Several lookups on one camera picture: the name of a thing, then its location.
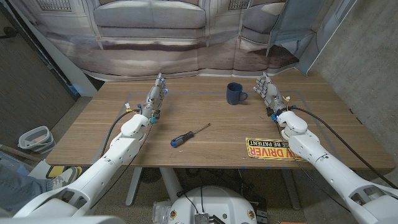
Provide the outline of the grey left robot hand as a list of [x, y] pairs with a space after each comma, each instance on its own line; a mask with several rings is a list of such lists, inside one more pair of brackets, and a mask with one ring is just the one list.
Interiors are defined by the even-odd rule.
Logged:
[[141, 109], [141, 115], [144, 115], [148, 119], [151, 119], [152, 117], [159, 119], [162, 102], [167, 93], [168, 89], [165, 78], [161, 73], [159, 73], [155, 79], [154, 86], [150, 89], [146, 96], [144, 106]]

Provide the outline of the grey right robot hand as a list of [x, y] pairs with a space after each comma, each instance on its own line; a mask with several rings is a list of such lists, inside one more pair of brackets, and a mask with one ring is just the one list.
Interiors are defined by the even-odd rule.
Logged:
[[253, 90], [264, 100], [268, 116], [277, 117], [287, 111], [287, 100], [266, 72], [263, 72], [262, 77], [257, 78]]

